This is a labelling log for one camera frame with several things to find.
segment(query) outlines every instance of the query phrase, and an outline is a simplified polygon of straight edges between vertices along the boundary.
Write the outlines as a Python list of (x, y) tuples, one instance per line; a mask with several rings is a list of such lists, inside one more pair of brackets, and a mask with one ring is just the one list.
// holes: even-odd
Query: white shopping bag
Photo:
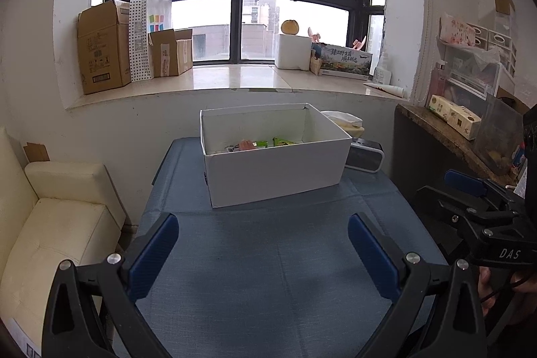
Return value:
[(171, 29), (170, 0), (131, 0), (129, 15), (129, 58), (131, 80), (153, 78), (148, 33)]

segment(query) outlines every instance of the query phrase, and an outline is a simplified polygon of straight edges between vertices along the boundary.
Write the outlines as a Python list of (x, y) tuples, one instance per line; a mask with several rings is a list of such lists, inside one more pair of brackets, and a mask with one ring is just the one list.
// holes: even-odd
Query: open white box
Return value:
[[(309, 103), (202, 110), (201, 147), (214, 208), (339, 183), (351, 136)], [(216, 153), (242, 140), (301, 144)]]

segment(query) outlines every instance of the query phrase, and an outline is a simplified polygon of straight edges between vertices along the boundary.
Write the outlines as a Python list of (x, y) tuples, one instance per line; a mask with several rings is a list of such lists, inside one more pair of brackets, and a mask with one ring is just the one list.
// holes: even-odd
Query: hand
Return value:
[[(511, 278), (511, 283), (518, 282), (525, 277), (524, 272), (517, 272)], [(477, 283), (477, 292), (480, 298), (492, 293), (490, 286), (491, 272), (488, 267), (479, 267), (479, 282)], [(537, 274), (533, 275), (523, 284), (514, 288), (516, 293), (524, 294), (524, 299), (520, 303), (519, 307), (513, 314), (513, 317), (509, 321), (510, 325), (516, 325), (521, 321), (527, 319), (535, 309), (537, 308)], [(496, 303), (496, 296), (491, 297), (481, 304), (483, 309), (483, 316), (486, 316), (490, 309)]]

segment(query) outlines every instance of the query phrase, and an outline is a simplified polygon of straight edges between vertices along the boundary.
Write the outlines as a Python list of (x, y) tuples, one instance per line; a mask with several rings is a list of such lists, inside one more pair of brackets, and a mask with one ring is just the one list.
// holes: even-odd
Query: alarm clock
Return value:
[(384, 151), (380, 143), (353, 138), (348, 151), (345, 167), (376, 173), (384, 161)]

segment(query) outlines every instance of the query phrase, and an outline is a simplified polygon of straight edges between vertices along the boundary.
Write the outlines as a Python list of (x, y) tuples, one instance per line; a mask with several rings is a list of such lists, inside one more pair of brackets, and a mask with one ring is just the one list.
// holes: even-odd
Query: green snack package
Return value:
[(291, 144), (296, 144), (295, 142), (290, 142), (288, 140), (283, 140), (282, 138), (273, 138), (272, 139), (274, 146), (289, 146)]

